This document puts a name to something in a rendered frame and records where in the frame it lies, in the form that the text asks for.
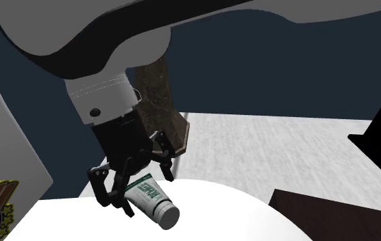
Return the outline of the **brown marbled pillar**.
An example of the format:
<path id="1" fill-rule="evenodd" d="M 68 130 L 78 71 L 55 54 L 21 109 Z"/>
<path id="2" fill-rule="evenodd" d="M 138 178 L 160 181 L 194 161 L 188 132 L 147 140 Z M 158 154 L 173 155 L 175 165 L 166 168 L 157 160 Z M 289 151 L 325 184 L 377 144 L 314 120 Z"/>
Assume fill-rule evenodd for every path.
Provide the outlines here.
<path id="1" fill-rule="evenodd" d="M 175 149 L 173 157 L 179 157 L 186 152 L 190 123 L 174 107 L 166 57 L 134 70 L 134 87 L 143 98 L 137 109 L 147 134 L 164 131 Z"/>

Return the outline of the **white tube with green print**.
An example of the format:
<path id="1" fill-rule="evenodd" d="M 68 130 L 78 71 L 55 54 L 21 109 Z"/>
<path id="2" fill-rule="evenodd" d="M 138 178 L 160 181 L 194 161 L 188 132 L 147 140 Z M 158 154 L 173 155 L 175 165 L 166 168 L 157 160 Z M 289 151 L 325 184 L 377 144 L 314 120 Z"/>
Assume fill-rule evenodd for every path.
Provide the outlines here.
<path id="1" fill-rule="evenodd" d="M 174 227 L 180 218 L 180 210 L 150 173 L 129 184 L 125 198 L 163 230 Z"/>

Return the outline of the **grey box with emblem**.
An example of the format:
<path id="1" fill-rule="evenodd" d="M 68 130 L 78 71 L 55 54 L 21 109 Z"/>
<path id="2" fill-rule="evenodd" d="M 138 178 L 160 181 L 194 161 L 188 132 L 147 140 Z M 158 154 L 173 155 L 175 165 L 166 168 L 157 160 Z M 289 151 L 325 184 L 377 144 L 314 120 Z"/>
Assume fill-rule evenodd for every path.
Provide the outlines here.
<path id="1" fill-rule="evenodd" d="M 0 94 L 0 241 L 42 241 L 31 210 L 52 183 Z"/>

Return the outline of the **white toilet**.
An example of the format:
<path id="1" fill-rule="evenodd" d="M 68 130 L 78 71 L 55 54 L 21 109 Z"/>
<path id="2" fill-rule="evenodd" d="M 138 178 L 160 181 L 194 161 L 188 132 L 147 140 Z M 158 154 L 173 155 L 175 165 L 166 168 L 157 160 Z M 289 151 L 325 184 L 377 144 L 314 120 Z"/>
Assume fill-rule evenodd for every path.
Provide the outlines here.
<path id="1" fill-rule="evenodd" d="M 159 181 L 180 210 L 170 230 L 140 210 L 102 207 L 92 197 L 38 201 L 5 241 L 312 241 L 261 200 L 218 183 Z"/>

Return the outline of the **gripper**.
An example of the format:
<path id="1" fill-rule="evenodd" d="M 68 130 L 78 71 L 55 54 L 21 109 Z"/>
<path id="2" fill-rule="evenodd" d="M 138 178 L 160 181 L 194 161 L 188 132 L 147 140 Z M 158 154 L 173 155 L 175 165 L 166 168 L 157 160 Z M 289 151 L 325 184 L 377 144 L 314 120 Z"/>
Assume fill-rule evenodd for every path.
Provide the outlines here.
<path id="1" fill-rule="evenodd" d="M 112 204 L 115 208 L 122 208 L 130 218 L 134 216 L 128 200 L 125 198 L 126 185 L 130 180 L 129 170 L 142 170 L 150 160 L 159 164 L 160 170 L 167 181 L 174 181 L 171 172 L 174 148 L 163 131 L 155 131 L 149 139 L 138 110 L 132 110 L 124 116 L 92 127 L 103 152 L 107 157 L 107 164 L 90 168 L 88 178 L 97 202 L 107 207 Z M 148 157 L 140 155 L 140 150 L 153 150 L 155 141 L 161 148 L 161 154 L 151 152 Z M 112 190 L 107 192 L 104 181 L 112 169 L 114 183 Z"/>

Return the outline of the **dark brown wooden cabinet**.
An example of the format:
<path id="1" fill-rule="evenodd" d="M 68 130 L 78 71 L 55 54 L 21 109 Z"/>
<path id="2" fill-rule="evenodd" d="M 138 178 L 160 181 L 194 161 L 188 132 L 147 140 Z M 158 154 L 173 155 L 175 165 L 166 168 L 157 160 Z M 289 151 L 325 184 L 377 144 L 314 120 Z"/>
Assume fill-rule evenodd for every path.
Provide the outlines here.
<path id="1" fill-rule="evenodd" d="M 312 241 L 381 241 L 381 211 L 275 189 L 269 206 Z"/>

